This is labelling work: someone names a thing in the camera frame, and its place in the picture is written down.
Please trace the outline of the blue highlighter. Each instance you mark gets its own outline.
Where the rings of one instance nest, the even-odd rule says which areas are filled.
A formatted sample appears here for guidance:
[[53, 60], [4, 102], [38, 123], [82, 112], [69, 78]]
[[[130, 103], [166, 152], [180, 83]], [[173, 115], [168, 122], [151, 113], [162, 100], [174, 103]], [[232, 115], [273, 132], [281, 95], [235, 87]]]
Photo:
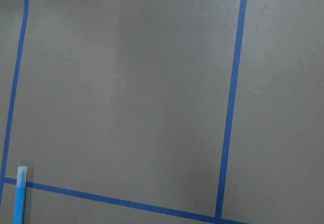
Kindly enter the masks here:
[[17, 169], [13, 224], [24, 223], [27, 172], [28, 172], [27, 166], [19, 166]]

